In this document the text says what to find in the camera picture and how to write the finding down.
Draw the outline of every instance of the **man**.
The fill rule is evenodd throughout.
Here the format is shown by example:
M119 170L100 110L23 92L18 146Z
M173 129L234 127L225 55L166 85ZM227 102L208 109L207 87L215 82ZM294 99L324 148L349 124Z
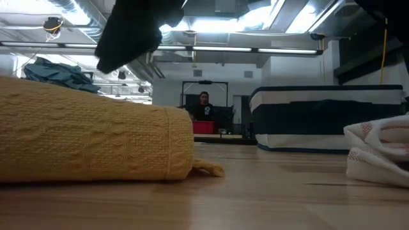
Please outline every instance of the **man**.
M200 93L200 104L193 106L190 113L198 121L213 120L213 105L209 103L209 94L207 92Z

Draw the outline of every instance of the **red container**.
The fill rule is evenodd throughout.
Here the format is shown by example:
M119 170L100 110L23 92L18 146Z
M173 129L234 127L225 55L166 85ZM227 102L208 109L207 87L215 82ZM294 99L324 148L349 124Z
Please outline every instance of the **red container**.
M214 121L193 121L193 132L195 134L212 134Z

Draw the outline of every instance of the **ceiling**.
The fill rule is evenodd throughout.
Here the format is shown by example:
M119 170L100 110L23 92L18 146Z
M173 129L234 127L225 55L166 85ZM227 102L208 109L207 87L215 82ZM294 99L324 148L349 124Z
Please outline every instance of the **ceiling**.
M105 19L109 18L115 0L76 0L79 3L92 3ZM332 10L326 19L316 27L315 33L323 33L328 39L349 37L374 23L372 18L349 0L273 0L260 4L272 4L267 17L263 11L250 11L249 3L254 0L189 0L184 7L185 18L176 28L162 30L165 45L202 45L223 47L273 47L287 49L321 49L320 43L311 39L307 31L325 12ZM23 27L42 26L50 16L61 16L61 10L50 5L47 0L0 0L0 41L44 42L45 31L23 29ZM19 26L21 29L5 29ZM61 36L54 42L95 43L70 20L66 20ZM195 29L195 33L181 30ZM29 47L4 48L0 53L13 52L23 57L31 57L38 49ZM98 81L117 82L116 74L104 75L96 71L97 59L91 49L42 49L39 55L48 55L52 61L78 64L84 70L96 73ZM245 54L232 52L164 52L156 51L151 60L168 79L179 79L174 74L179 63L213 63L218 68L228 64L246 64L261 68L271 54ZM159 78L153 67L147 65L145 57L135 60L122 69L126 71L127 81L140 84L145 80ZM178 76L192 76L191 67Z

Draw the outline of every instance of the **cable knit pattern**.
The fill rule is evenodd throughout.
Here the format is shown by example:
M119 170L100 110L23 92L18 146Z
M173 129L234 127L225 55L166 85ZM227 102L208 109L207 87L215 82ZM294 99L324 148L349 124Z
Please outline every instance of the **cable knit pattern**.
M0 182L181 180L193 139L181 109L0 77Z

